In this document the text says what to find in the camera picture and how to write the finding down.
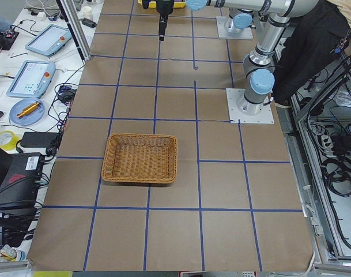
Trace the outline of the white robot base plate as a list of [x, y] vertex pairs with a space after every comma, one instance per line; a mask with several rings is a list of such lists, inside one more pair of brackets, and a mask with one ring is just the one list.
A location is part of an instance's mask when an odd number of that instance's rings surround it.
[[245, 89], [227, 88], [229, 121], [231, 123], [274, 124], [268, 97], [260, 104], [252, 104], [244, 97]]

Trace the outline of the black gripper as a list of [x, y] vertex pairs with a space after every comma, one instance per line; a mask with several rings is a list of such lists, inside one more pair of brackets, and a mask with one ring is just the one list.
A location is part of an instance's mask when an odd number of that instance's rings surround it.
[[158, 38], [159, 41], [164, 41], [168, 23], [168, 16], [166, 14], [172, 14], [173, 0], [156, 0], [156, 11], [160, 14], [158, 24]]

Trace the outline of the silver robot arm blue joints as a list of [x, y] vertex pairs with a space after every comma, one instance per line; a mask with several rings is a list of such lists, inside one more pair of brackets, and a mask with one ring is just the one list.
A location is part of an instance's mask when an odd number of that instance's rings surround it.
[[317, 1], [186, 1], [186, 6], [193, 11], [207, 6], [228, 8], [228, 21], [240, 29], [236, 13], [238, 10], [251, 10], [267, 14], [267, 23], [263, 27], [261, 38], [255, 48], [243, 61], [247, 86], [244, 95], [237, 100], [238, 109], [249, 115], [260, 112], [265, 97], [272, 92], [275, 78], [270, 69], [271, 56], [285, 28], [292, 17], [300, 17], [311, 11]]

